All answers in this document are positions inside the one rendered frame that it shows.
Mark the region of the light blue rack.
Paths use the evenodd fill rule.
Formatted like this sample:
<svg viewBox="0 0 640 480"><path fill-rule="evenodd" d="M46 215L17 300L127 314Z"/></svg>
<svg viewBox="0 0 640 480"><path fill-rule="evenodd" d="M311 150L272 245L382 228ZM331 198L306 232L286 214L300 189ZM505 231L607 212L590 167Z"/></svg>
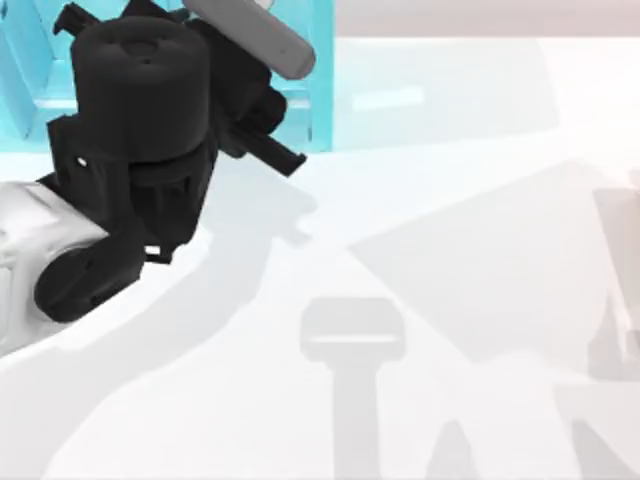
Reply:
<svg viewBox="0 0 640 480"><path fill-rule="evenodd" d="M65 4L75 2L100 20L118 17L128 0L0 0L0 153L48 150L48 121L76 109L70 62L72 36L54 34ZM291 149L333 147L334 1L255 0L315 50L302 80L278 75L271 85L288 101L274 136Z"/></svg>

